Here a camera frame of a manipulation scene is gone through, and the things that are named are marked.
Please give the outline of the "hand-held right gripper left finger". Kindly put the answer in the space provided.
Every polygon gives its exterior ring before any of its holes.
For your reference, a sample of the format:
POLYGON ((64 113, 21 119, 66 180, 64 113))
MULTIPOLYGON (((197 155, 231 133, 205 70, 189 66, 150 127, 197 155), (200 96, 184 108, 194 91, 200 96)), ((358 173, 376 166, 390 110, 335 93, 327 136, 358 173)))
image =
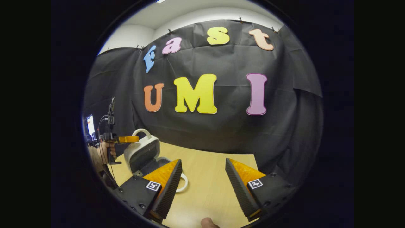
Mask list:
POLYGON ((129 178, 113 192, 136 215, 160 224, 167 218, 182 171, 182 160, 175 159, 144 177, 129 178))

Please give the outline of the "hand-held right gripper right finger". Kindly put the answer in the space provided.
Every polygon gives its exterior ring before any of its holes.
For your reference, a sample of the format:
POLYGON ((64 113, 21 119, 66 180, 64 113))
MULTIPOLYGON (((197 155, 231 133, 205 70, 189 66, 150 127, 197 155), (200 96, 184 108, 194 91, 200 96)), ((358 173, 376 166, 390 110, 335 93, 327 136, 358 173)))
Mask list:
POLYGON ((234 159, 226 158, 225 171, 249 222, 276 215, 296 191, 278 173, 266 175, 234 159))

